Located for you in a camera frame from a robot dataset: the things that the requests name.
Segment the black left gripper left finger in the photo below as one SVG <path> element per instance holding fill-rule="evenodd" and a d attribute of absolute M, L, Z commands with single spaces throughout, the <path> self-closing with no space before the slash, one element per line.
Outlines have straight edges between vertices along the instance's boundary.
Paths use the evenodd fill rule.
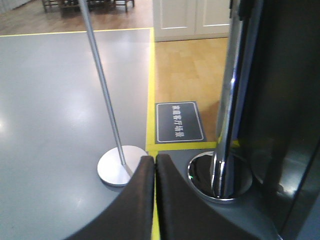
<path fill-rule="evenodd" d="M 142 156 L 132 178 L 115 200 L 68 240 L 150 240 L 155 192 L 155 162 Z"/>

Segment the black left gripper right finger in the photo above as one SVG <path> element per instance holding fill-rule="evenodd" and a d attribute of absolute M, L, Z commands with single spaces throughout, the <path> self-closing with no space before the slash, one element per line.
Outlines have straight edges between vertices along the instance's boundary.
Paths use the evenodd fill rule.
<path fill-rule="evenodd" d="M 201 197 L 166 153 L 156 156 L 156 204 L 162 240 L 277 240 L 263 199 L 251 188 L 231 203 Z"/>

